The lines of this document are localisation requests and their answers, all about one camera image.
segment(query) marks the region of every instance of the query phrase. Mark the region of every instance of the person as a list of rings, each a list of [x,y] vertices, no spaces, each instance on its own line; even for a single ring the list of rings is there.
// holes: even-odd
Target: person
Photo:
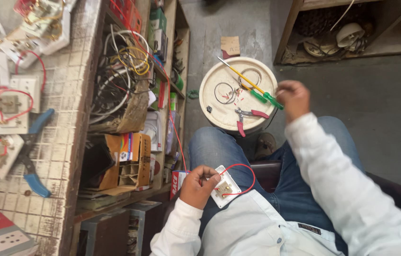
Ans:
[[[364,174],[344,124],[316,118],[300,82],[279,83],[277,100],[285,106],[287,142],[265,157],[282,161],[276,190],[256,182],[218,208],[210,198],[220,180],[213,168],[249,162],[232,136],[199,129],[189,144],[192,172],[151,255],[401,255],[401,210]],[[248,168],[228,172],[242,191],[252,185]]]

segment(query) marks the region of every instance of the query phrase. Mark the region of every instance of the chair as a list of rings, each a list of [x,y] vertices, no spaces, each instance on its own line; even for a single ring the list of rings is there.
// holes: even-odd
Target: chair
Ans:
[[[255,161],[251,162],[251,168],[254,171],[256,180],[261,184],[262,188],[272,193],[275,191],[281,172],[281,162],[275,160],[266,161]],[[380,186],[382,191],[390,195],[394,201],[395,205],[401,209],[401,185],[381,178],[371,173],[366,173],[376,184]],[[164,224],[169,218],[169,214],[174,209],[175,201],[179,198],[180,191],[178,191],[175,196],[170,200],[169,206],[164,216]]]

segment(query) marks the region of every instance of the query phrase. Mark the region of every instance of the grey floor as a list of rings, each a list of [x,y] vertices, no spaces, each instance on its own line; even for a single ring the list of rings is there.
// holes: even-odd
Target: grey floor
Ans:
[[[358,58],[309,67],[273,66],[270,38],[270,0],[181,0],[191,27],[188,90],[199,89],[204,75],[221,54],[221,36],[239,36],[242,56],[270,67],[278,81],[302,81],[311,90],[317,116],[334,116],[349,129],[365,171],[401,184],[401,55]],[[185,146],[194,132],[211,126],[198,100],[186,106]],[[284,138],[284,112],[266,130],[278,144]],[[239,140],[252,158],[255,136]]]

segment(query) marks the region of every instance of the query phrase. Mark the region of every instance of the pliers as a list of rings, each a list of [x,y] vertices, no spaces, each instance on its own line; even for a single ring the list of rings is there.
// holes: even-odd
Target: pliers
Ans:
[[[38,133],[41,132],[41,130],[44,127],[44,125],[46,124],[47,120],[50,118],[50,116],[53,113],[55,113],[55,110],[53,108],[49,108],[47,111],[45,111],[43,114],[41,114],[36,119],[36,121],[34,121],[33,125],[28,130],[28,134],[20,135],[24,141],[24,144],[20,151],[19,156],[17,157],[16,162],[14,163],[14,165],[16,165],[18,163],[22,163],[25,166],[27,174],[23,174],[23,177],[28,182],[28,185],[30,186],[30,188],[36,194],[38,194],[42,197],[49,197],[50,191],[47,188],[45,188],[45,186],[39,180],[39,177],[36,174],[36,169],[34,167],[34,164],[31,161],[31,159],[28,157],[28,154],[30,153],[30,151],[34,145],[34,142],[36,142]]]
[[[257,111],[257,110],[243,111],[242,109],[238,108],[238,109],[235,110],[235,112],[238,113],[239,121],[237,121],[237,127],[238,127],[238,131],[240,132],[240,135],[242,137],[245,137],[245,132],[243,131],[243,115],[260,116],[260,117],[263,117],[265,119],[268,119],[268,117],[269,117],[266,113],[261,112],[261,111]]]

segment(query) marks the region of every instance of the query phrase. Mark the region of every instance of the blue jeans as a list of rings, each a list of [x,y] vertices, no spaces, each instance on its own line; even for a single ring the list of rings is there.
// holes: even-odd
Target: blue jeans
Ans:
[[[363,171],[354,141],[346,126],[334,117],[320,117],[318,122],[326,133],[332,134],[336,138],[343,153],[352,159],[353,164]],[[190,169],[199,165],[207,165],[212,168],[220,165],[224,167],[233,164],[250,165],[235,139],[223,130],[213,127],[203,127],[196,131],[190,141],[189,155]],[[301,222],[334,232],[337,249],[348,255],[348,246],[334,230],[332,222],[316,203],[310,187],[302,179],[300,168],[288,142],[286,141],[281,148],[277,149],[272,155],[266,156],[264,160],[282,161],[278,186],[273,193],[268,193],[256,182],[253,189],[267,199],[286,221]],[[242,191],[251,186],[253,175],[248,168],[235,166],[228,172]],[[200,219],[199,236],[202,237],[209,220],[219,211],[226,209],[227,206],[220,209],[213,199],[209,198]]]

